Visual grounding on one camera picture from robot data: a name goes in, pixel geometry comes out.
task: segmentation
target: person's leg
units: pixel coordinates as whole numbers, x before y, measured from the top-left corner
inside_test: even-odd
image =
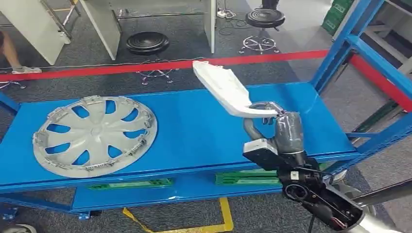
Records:
[[[18,60],[16,48],[9,36],[6,32],[0,32],[3,38],[3,45],[2,45],[2,52],[6,57],[7,61],[10,63],[13,73],[20,74],[20,73],[40,73],[41,70],[39,68],[28,68],[24,67],[20,64]]]
[[[23,66],[20,64],[20,61],[18,60],[16,48],[14,47],[14,44],[12,40],[10,39],[9,34],[6,32],[1,32],[1,33],[3,34],[3,54],[4,56],[6,57],[10,65],[12,66],[13,70],[22,69]]]

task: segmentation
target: green crate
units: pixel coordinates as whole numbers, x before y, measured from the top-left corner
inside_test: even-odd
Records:
[[[352,6],[352,3],[353,1],[335,0],[328,11],[328,14],[334,15],[336,19],[343,20],[343,18],[345,18],[347,12],[349,11],[349,8]]]
[[[333,14],[328,13],[323,21],[322,27],[331,35],[334,35],[343,19],[336,18]]]
[[[106,190],[106,189],[118,189],[118,188],[143,188],[143,187],[169,187],[172,186],[172,179],[158,179],[149,181],[136,181],[125,183],[108,183],[89,186],[89,189],[93,190]]]
[[[216,175],[216,185],[281,185],[277,177],[235,177]]]

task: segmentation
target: sneaker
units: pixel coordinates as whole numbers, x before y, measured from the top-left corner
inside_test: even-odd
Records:
[[[40,68],[28,68],[28,67],[22,67],[23,71],[12,71],[12,74],[30,74],[30,73],[41,73]]]

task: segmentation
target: white partition panel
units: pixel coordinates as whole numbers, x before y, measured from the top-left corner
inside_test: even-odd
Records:
[[[215,52],[215,24],[216,24],[216,0],[204,0],[206,14],[203,18],[205,32],[210,45],[210,51]]]
[[[112,60],[116,59],[120,41],[117,19],[106,0],[80,0]]]
[[[0,0],[0,11],[44,59],[54,65],[65,40],[43,4],[37,0]]]

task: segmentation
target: red barrier tape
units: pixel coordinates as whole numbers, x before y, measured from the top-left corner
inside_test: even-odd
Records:
[[[368,64],[361,56],[352,56],[350,63],[360,73],[362,73],[362,75],[379,87],[385,94],[395,100],[403,109],[408,112],[412,112],[412,100],[400,91],[393,83],[388,81],[385,76],[379,73],[379,71]]]
[[[304,60],[323,58],[327,54],[327,50],[316,50],[306,52],[290,52],[267,55],[252,55],[252,56],[238,56],[238,57],[224,57],[224,58],[207,58],[202,61],[209,61],[214,65],[241,65],[265,63],[274,61],[290,61],[290,60]],[[60,71],[49,71],[39,74],[3,74],[0,75],[0,81],[19,81],[19,80],[39,80],[39,79],[57,79],[57,78],[72,78],[76,76],[88,75],[105,75],[105,74],[120,74],[137,71],[149,70],[164,70],[164,69],[185,69],[191,68],[193,61],[177,61],[177,62],[162,62],[150,63],[141,65],[118,65],[105,67],[91,67],[81,69],[68,69]]]

